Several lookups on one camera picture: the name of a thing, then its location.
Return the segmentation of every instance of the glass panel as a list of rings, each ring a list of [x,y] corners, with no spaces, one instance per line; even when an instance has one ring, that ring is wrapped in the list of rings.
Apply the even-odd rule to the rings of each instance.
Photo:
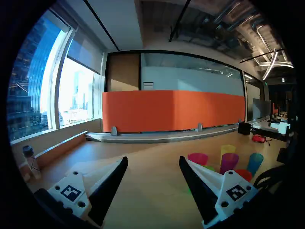
[[[7,122],[10,140],[52,128],[48,106],[55,55],[65,33],[44,15],[23,42],[10,77]]]
[[[93,76],[90,69],[65,58],[58,98],[61,126],[93,118]]]
[[[264,98],[264,90],[263,90],[263,82],[256,79],[254,76],[251,76],[247,73],[245,75],[246,87],[247,87],[247,104],[248,104],[248,112],[247,112],[247,121],[252,120],[253,115],[253,99],[265,100]]]
[[[244,96],[240,71],[209,60],[164,53],[142,54],[141,88]]]

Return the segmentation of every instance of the glass building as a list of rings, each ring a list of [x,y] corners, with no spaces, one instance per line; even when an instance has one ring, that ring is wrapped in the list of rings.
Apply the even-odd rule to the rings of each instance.
[[[23,42],[10,77],[7,122],[10,140],[49,129],[40,109],[42,80],[60,28],[41,17]]]

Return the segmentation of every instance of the bottle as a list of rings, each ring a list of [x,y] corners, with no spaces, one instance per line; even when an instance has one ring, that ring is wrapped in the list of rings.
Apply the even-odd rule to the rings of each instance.
[[[33,148],[30,145],[25,145],[23,147],[23,155],[27,160],[27,163],[36,179],[41,177],[41,172],[37,164],[37,160],[34,157]]]

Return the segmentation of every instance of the city view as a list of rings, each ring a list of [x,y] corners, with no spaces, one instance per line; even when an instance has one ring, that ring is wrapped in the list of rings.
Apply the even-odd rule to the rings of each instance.
[[[65,33],[42,16],[23,42],[10,77],[7,123],[10,140],[52,128],[49,90],[51,69]],[[59,86],[59,124],[92,114],[94,72],[66,58]]]

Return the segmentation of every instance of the orange partition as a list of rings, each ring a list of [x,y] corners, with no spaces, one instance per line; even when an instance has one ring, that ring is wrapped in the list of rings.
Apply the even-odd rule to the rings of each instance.
[[[244,121],[243,96],[183,90],[103,93],[103,130],[176,131]]]

